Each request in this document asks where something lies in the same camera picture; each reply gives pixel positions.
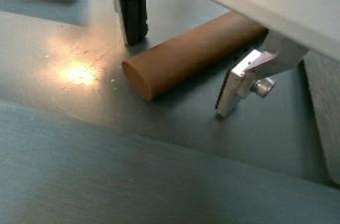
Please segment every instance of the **brown cylinder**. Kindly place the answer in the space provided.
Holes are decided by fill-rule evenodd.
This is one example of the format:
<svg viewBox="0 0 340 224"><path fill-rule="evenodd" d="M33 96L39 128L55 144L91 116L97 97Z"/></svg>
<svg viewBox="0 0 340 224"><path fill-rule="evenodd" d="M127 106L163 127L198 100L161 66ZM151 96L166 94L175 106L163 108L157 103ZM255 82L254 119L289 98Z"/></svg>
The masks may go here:
<svg viewBox="0 0 340 224"><path fill-rule="evenodd" d="M151 101L266 32L254 21L229 12L127 59L126 76Z"/></svg>

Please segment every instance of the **wooden dowel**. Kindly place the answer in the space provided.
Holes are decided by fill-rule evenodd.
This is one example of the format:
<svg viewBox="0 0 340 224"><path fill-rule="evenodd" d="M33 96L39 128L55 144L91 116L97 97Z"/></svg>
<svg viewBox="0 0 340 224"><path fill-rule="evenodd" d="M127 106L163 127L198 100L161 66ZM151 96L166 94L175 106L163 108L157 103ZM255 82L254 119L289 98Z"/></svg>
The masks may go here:
<svg viewBox="0 0 340 224"><path fill-rule="evenodd" d="M266 32L254 21L229 12L127 59L126 76L151 101Z"/></svg>

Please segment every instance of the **metal sheet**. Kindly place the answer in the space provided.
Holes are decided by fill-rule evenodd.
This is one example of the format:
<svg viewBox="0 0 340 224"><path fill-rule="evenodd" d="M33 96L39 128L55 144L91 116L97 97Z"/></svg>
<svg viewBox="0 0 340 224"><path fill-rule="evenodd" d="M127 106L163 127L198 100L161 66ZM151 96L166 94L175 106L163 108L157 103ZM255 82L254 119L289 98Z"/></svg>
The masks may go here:
<svg viewBox="0 0 340 224"><path fill-rule="evenodd" d="M0 102L7 224L338 224L314 182Z"/></svg>

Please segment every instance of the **gray floor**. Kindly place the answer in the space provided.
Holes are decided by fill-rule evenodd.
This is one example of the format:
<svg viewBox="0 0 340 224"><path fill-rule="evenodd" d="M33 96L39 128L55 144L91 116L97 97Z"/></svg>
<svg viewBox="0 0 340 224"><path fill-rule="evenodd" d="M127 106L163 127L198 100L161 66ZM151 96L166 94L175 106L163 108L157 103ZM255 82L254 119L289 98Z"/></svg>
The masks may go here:
<svg viewBox="0 0 340 224"><path fill-rule="evenodd" d="M149 0L149 10L149 38L127 48L114 0L0 0L0 100L330 184L302 67L227 119L214 105L233 57L141 99L122 61L227 12L209 0Z"/></svg>

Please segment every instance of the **metal clamp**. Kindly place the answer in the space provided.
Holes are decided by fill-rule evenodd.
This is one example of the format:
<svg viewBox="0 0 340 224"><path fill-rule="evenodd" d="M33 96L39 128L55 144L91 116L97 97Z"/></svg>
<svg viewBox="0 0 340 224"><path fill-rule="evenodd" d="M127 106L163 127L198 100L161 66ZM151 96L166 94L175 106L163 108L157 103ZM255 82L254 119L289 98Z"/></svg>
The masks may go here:
<svg viewBox="0 0 340 224"><path fill-rule="evenodd" d="M125 41L127 45L138 43L149 33L147 0L115 0L119 13Z"/></svg>
<svg viewBox="0 0 340 224"><path fill-rule="evenodd" d="M253 92L265 98L275 85L269 77L293 69L309 52L306 47L273 31L266 38L265 48L263 53L253 50L226 75L215 106L222 116L230 114Z"/></svg>

